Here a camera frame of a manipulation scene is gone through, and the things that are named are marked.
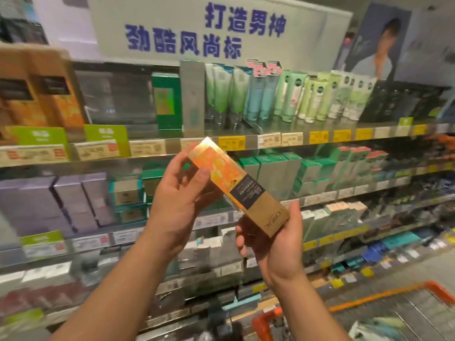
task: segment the black label on box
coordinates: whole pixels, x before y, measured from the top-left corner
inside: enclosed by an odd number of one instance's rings
[[[45,94],[70,95],[70,90],[63,76],[42,76]]]
[[[238,184],[230,191],[232,196],[246,209],[250,209],[265,189],[259,185],[250,175],[243,177]]]
[[[0,95],[6,100],[33,100],[27,82],[20,79],[0,79]]]

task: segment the person's left hand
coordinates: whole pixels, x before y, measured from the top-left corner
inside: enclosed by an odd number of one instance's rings
[[[207,167],[198,170],[191,166],[188,170],[182,170],[188,153],[196,146],[189,145],[169,163],[156,189],[144,230],[151,234],[153,246],[158,247],[167,260],[183,250],[199,212],[223,195],[210,182],[210,170]]]

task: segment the forearm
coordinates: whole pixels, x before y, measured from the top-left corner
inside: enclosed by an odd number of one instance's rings
[[[275,293],[295,341],[350,341],[304,273]]]
[[[168,265],[147,229],[51,341],[134,340]]]

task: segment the person's right hand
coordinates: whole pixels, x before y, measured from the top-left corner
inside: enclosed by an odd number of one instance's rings
[[[290,219],[272,238],[246,215],[236,226],[236,244],[240,254],[246,256],[246,246],[253,248],[264,281],[274,292],[286,287],[294,279],[305,276],[302,264],[302,215],[298,201],[291,204],[289,212]]]

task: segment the shopping cart metal wire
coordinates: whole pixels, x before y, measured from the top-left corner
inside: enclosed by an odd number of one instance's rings
[[[355,321],[373,317],[398,317],[407,326],[401,330],[408,341],[455,341],[455,298],[434,281],[386,291],[329,310],[348,332]],[[252,327],[261,341],[273,341],[270,323],[282,316],[276,308],[253,319]]]

